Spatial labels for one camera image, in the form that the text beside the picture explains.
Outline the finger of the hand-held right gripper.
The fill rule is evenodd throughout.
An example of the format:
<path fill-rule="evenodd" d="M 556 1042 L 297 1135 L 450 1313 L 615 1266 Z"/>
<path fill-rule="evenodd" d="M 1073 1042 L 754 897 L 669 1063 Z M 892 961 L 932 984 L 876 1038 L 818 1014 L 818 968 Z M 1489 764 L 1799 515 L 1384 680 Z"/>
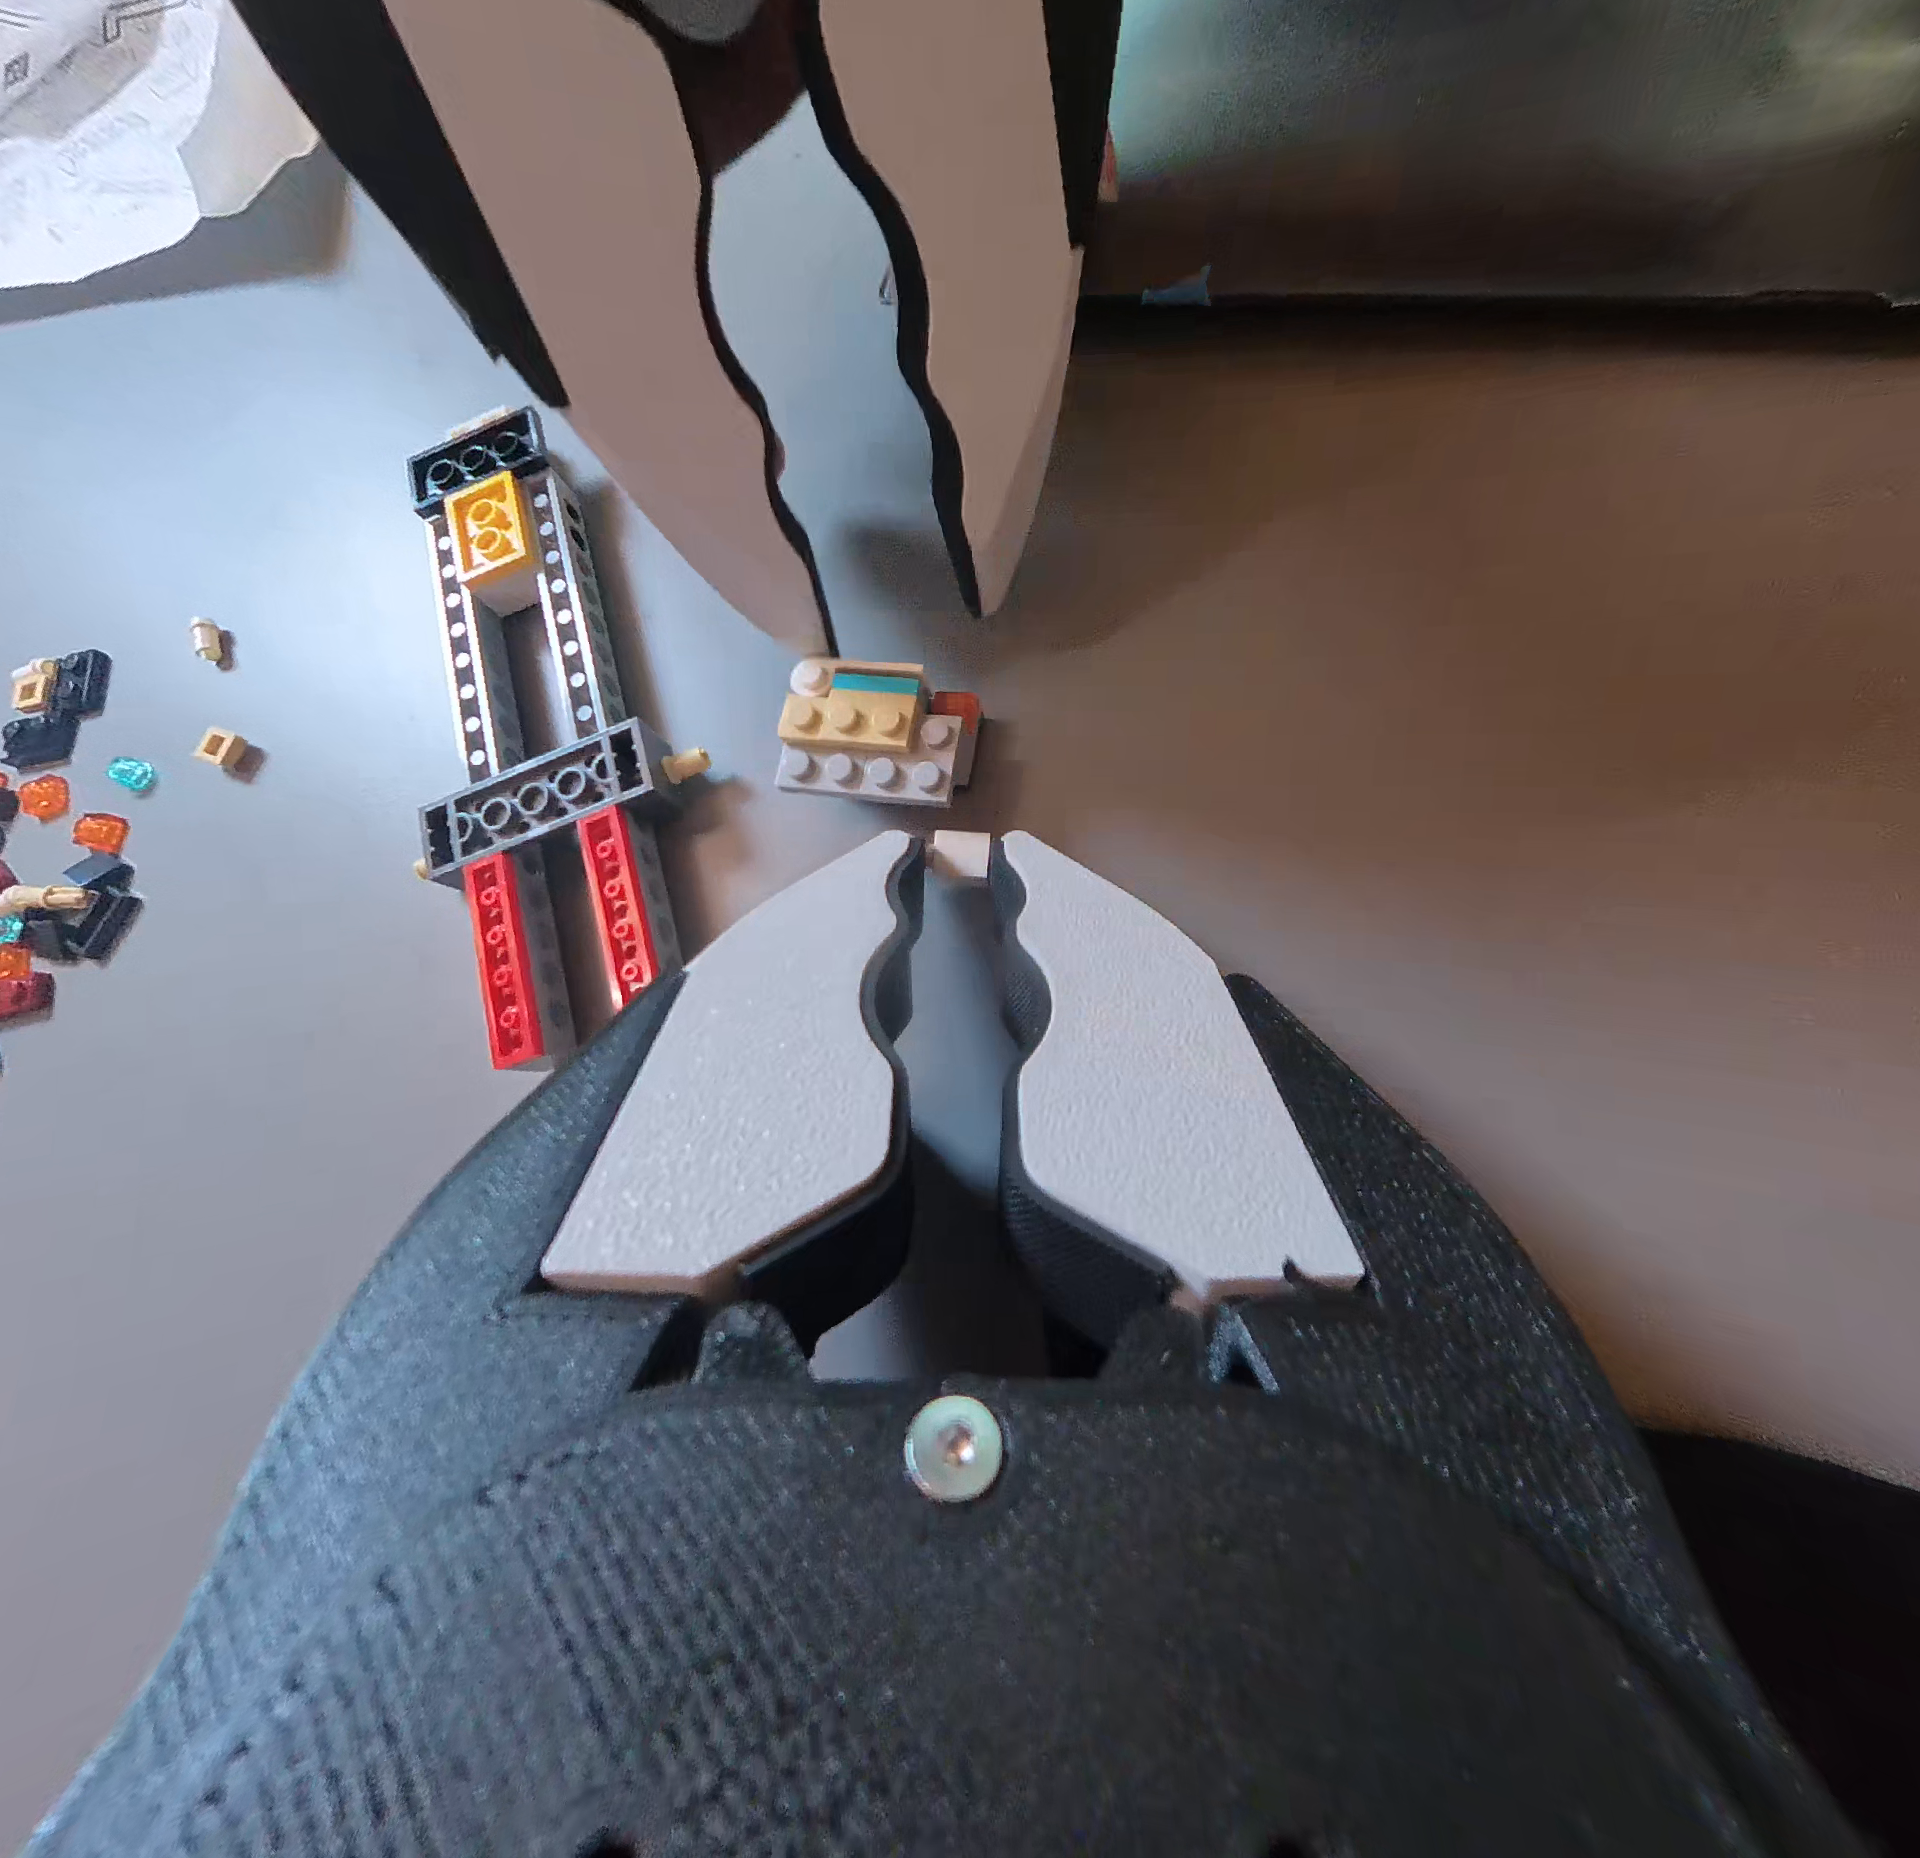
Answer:
<path fill-rule="evenodd" d="M 713 306 L 710 181 L 631 0 L 380 0 L 563 388 L 664 541 L 796 656 L 834 630 Z"/>
<path fill-rule="evenodd" d="M 890 209 L 907 368 L 939 443 L 969 612 L 1000 612 L 1040 508 L 1082 254 L 1068 240 L 1044 0 L 818 0 L 858 177 Z"/>

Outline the scatter of small colourful pieces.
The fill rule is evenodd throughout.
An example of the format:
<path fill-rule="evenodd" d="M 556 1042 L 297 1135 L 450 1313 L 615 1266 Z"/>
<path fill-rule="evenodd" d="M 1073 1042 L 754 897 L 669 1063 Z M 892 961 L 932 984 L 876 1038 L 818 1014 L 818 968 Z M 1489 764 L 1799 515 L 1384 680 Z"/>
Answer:
<path fill-rule="evenodd" d="M 143 900 L 128 862 L 132 822 L 123 790 L 86 810 L 70 784 L 83 730 L 109 708 L 112 662 L 95 646 L 34 658 L 11 672 L 1 730 L 1 841 L 26 822 L 63 828 L 70 864 L 58 875 L 1 870 L 1 1027 L 43 1022 L 58 971 L 112 961 Z"/>

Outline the small tan grey lego assembly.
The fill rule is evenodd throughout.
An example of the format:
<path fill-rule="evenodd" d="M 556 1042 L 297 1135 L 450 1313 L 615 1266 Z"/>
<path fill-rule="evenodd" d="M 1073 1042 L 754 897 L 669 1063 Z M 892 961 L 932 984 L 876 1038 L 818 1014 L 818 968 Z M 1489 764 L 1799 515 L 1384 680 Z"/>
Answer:
<path fill-rule="evenodd" d="M 970 784 L 982 712 L 929 688 L 924 667 L 803 658 L 778 720 L 773 786 L 785 794 L 948 810 Z"/>

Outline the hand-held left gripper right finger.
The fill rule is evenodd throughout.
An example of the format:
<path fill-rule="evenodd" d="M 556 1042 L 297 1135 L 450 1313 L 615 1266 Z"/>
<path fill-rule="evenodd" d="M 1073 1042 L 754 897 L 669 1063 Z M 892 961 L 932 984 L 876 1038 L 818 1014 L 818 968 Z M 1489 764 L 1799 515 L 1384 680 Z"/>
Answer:
<path fill-rule="evenodd" d="M 1352 1290 L 1364 1266 L 1213 956 L 1029 832 L 996 841 L 1002 1197 L 1059 1313 Z"/>

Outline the grey red lego beam frame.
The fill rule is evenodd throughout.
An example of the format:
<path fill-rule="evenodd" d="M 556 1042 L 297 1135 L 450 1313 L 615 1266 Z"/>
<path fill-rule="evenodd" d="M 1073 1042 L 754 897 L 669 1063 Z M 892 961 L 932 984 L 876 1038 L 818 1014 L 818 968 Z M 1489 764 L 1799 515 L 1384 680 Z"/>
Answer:
<path fill-rule="evenodd" d="M 660 823 L 707 768 L 627 710 L 584 511 L 536 408 L 469 420 L 406 462 L 465 784 L 418 813 L 424 883 L 453 889 L 495 1071 L 578 1044 L 549 864 L 584 877 L 613 1014 L 673 979 Z"/>

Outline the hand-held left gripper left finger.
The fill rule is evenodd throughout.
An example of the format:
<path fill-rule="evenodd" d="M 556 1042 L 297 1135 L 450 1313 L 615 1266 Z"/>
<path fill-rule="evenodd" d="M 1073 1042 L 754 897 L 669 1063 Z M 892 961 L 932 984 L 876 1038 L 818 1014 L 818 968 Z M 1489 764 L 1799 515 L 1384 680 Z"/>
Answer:
<path fill-rule="evenodd" d="M 921 841 L 877 834 L 783 887 L 688 964 L 542 1278 L 721 1294 L 851 1220 L 900 1167 Z"/>

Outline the person's right hand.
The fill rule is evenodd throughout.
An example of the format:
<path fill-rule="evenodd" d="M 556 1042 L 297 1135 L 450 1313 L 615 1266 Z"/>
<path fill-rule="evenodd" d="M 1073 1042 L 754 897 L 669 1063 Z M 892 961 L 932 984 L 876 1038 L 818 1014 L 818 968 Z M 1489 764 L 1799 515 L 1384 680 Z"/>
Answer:
<path fill-rule="evenodd" d="M 735 167 L 803 98 L 796 32 L 798 0 L 762 0 L 751 22 L 723 45 L 669 35 L 662 48 L 703 177 Z"/>

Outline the dark cloth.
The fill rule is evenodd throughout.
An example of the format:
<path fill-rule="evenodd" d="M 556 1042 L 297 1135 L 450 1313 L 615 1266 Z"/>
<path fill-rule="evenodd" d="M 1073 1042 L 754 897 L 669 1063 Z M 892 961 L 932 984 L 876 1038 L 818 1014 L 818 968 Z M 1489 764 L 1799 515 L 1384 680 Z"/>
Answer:
<path fill-rule="evenodd" d="M 1684 1539 L 1841 1809 L 1917 1851 L 1917 1496 L 1759 1442 L 1644 1431 Z"/>

